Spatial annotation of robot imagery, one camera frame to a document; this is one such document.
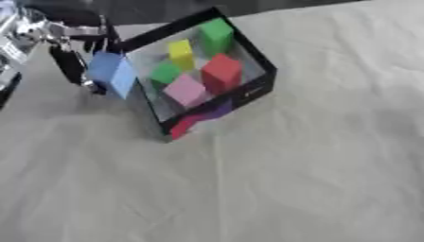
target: foam block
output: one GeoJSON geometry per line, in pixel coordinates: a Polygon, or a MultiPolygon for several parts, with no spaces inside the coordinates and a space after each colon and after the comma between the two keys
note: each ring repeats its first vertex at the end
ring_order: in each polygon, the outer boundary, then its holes
{"type": "Polygon", "coordinates": [[[190,42],[185,39],[173,42],[168,45],[169,58],[183,71],[190,71],[194,68],[193,51],[190,42]]]}
{"type": "Polygon", "coordinates": [[[234,39],[234,29],[221,18],[202,24],[200,31],[203,51],[209,57],[228,51],[234,39]]]}
{"type": "Polygon", "coordinates": [[[174,79],[181,75],[181,69],[172,62],[164,60],[150,73],[152,84],[156,88],[165,88],[174,79]]]}
{"type": "Polygon", "coordinates": [[[218,54],[202,68],[202,80],[209,93],[221,95],[240,85],[241,64],[218,54]]]}
{"type": "Polygon", "coordinates": [[[186,109],[206,101],[204,86],[187,74],[182,74],[175,79],[164,92],[186,109]]]}
{"type": "Polygon", "coordinates": [[[124,56],[102,51],[98,51],[88,64],[86,75],[103,84],[107,90],[115,91],[123,99],[127,98],[137,78],[124,56]]]}

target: red cube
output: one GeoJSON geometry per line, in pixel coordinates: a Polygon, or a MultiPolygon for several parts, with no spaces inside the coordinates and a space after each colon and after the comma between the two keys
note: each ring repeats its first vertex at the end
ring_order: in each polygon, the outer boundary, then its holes
{"type": "Polygon", "coordinates": [[[202,80],[209,93],[221,95],[240,85],[241,64],[224,54],[218,54],[202,68],[202,80]]]}

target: open box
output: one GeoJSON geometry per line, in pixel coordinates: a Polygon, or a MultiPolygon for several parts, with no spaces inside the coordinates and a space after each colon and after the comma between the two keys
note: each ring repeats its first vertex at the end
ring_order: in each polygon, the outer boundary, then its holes
{"type": "Polygon", "coordinates": [[[197,122],[215,119],[266,95],[274,87],[274,65],[226,18],[218,9],[212,8],[185,17],[171,24],[123,41],[124,51],[138,80],[129,95],[132,106],[148,108],[153,123],[168,139],[175,140],[185,134],[197,122]],[[241,84],[222,95],[209,96],[203,104],[179,109],[152,87],[149,74],[154,66],[168,57],[167,45],[173,41],[189,39],[195,56],[196,70],[189,74],[200,80],[199,69],[210,59],[199,45],[199,25],[222,18],[234,29],[233,44],[226,53],[242,65],[241,84]]]}

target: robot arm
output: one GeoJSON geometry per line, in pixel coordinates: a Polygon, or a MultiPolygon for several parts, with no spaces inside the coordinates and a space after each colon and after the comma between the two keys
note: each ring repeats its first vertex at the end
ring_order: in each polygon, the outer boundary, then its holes
{"type": "Polygon", "coordinates": [[[50,45],[50,55],[71,83],[104,94],[104,88],[84,75],[86,64],[72,48],[73,41],[84,42],[84,50],[93,54],[102,49],[118,53],[114,28],[92,11],[0,2],[0,102],[37,46],[44,43],[50,45]]]}

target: white cloth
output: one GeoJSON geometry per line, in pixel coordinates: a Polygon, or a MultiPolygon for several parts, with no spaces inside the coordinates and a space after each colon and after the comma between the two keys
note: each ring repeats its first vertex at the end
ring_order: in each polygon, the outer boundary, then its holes
{"type": "Polygon", "coordinates": [[[0,240],[422,241],[423,9],[235,18],[279,68],[273,94],[171,144],[40,51],[0,113],[0,240]]]}

